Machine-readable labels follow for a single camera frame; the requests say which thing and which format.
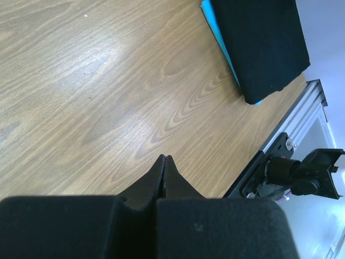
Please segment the folded black t shirt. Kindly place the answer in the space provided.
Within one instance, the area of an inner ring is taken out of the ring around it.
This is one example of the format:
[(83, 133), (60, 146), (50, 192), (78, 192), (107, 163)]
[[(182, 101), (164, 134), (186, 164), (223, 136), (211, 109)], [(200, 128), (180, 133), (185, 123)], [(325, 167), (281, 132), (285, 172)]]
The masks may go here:
[(211, 1), (234, 75), (254, 105), (310, 66), (295, 1)]

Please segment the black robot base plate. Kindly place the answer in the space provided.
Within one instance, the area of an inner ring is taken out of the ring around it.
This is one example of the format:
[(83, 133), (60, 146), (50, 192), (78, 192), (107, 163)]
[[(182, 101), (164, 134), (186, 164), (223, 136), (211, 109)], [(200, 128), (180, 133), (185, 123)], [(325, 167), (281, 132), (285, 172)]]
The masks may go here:
[(260, 197), (258, 190), (267, 182), (265, 167), (269, 160), (274, 157), (290, 159), (294, 154), (293, 147), (287, 149), (286, 142), (289, 136), (286, 132), (280, 133), (272, 144), (268, 145), (267, 151), (259, 150), (247, 166), (236, 178), (223, 198), (255, 198)]

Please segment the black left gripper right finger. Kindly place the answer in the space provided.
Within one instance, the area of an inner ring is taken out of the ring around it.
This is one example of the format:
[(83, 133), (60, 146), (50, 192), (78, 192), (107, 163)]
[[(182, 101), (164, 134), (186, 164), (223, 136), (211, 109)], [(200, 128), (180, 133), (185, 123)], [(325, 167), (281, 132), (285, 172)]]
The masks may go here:
[(157, 258), (299, 258), (283, 210), (267, 199), (194, 199), (166, 158), (165, 198), (156, 204)]

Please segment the aluminium frame rail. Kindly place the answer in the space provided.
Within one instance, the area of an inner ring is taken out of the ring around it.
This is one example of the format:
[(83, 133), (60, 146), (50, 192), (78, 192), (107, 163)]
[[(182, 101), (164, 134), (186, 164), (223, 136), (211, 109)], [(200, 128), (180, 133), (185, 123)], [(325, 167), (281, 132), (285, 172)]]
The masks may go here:
[[(334, 148), (324, 111), (327, 105), (320, 81), (309, 82), (261, 150), (267, 152), (281, 132), (292, 140), (292, 159), (302, 160), (317, 148)], [(344, 258), (343, 197), (336, 200), (285, 192), (277, 204), (286, 214), (300, 258)]]

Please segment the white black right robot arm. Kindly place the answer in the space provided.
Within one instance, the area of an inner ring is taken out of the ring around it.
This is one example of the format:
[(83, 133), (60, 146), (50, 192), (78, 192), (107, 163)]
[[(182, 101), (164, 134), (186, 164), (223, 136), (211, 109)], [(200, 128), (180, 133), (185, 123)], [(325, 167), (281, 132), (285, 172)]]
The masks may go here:
[(301, 161), (271, 157), (260, 173), (264, 183), (276, 189), (262, 196), (276, 198), (288, 190), (296, 196), (316, 195), (338, 200), (344, 196), (341, 184), (336, 183), (343, 158), (344, 150), (326, 148), (311, 151)]

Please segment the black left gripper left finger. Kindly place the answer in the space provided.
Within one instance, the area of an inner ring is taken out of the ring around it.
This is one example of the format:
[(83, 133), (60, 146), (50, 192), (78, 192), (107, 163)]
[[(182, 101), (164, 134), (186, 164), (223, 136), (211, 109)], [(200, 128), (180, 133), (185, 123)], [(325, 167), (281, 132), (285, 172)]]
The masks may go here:
[(154, 258), (165, 157), (119, 195), (1, 201), (1, 258)]

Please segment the folded teal t shirt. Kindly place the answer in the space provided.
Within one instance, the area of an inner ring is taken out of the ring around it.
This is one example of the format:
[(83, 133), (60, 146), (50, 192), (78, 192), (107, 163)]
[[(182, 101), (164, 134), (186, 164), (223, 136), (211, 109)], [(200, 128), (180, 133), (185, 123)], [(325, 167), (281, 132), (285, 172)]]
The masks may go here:
[(203, 15), (222, 51), (225, 59), (231, 69), (236, 80), (238, 88), (242, 95), (246, 96), (246, 87), (243, 83), (243, 75), (241, 75), (242, 65), (239, 63), (238, 57), (231, 48), (238, 47), (234, 42), (240, 37), (234, 28), (237, 24), (236, 19), (245, 16), (245, 2), (243, 1), (201, 1), (200, 7)]

